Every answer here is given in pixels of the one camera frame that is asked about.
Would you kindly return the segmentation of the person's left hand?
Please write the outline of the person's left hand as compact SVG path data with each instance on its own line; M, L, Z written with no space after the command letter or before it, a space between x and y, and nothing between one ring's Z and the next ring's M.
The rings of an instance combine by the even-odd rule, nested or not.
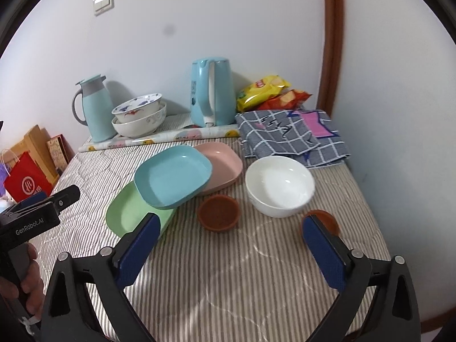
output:
M39 264L36 262L38 253L36 247L28 244L29 267L25 278L21 282L23 292L28 295L26 309L36 319L41 320L42 308L45 295L43 292L44 283L40 276ZM18 288L8 280L1 278L1 296L4 299L17 299L19 297Z

